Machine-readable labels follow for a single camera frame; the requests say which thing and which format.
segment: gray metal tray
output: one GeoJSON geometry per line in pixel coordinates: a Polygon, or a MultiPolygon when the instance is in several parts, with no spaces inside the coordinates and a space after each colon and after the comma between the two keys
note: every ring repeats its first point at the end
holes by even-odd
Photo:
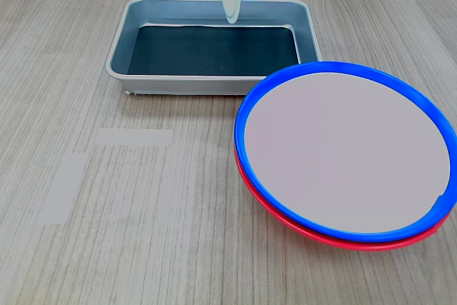
{"type": "MultiPolygon", "coordinates": [[[[299,63],[320,60],[308,8],[297,0],[242,0],[240,15],[234,25],[227,22],[221,0],[132,0],[122,15],[106,61],[106,70],[110,76],[121,82],[125,91],[133,94],[246,95],[258,82],[267,77],[133,75],[129,73],[129,69],[131,70],[134,51],[138,48],[137,37],[140,29],[146,26],[287,28],[293,34],[299,63]]],[[[245,46],[240,46],[239,49],[242,51],[245,46]]],[[[151,51],[145,51],[146,58],[154,59],[152,51],[152,47],[151,51]]],[[[247,54],[243,59],[250,61],[250,56],[247,54]]],[[[262,60],[255,59],[251,63],[261,64],[262,60]]]]}

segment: dark tray bottom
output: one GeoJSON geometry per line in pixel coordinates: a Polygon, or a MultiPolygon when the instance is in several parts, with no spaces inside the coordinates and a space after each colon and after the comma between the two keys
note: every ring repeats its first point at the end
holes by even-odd
{"type": "Polygon", "coordinates": [[[287,28],[144,26],[128,75],[268,76],[297,63],[287,28]]]}

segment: tray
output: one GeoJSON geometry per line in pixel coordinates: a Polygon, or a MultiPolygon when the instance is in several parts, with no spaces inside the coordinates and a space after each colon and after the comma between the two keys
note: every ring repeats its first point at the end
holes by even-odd
{"type": "Polygon", "coordinates": [[[320,58],[297,0],[242,0],[234,25],[221,0],[132,0],[106,70],[133,94],[246,95],[278,69],[320,58]]]}

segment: table surface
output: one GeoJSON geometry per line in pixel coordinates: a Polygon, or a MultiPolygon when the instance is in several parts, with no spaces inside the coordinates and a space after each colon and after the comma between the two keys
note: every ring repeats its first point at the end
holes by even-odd
{"type": "MultiPolygon", "coordinates": [[[[0,304],[457,304],[457,214],[361,253],[299,236],[233,157],[241,97],[128,96],[104,71],[129,0],[0,0],[0,304]],[[101,146],[100,128],[169,129],[101,146]],[[88,156],[66,222],[40,225],[64,156],[88,156]]],[[[324,59],[408,82],[457,128],[457,0],[302,0],[324,59]]]]}

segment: white tape strip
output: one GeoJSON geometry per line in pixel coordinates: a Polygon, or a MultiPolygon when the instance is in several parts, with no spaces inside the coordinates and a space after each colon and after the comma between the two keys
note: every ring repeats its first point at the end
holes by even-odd
{"type": "Polygon", "coordinates": [[[87,154],[65,155],[41,207],[37,225],[65,224],[86,165],[87,154]]]}
{"type": "Polygon", "coordinates": [[[99,146],[169,146],[172,140],[172,130],[102,128],[96,143],[99,146]]]}

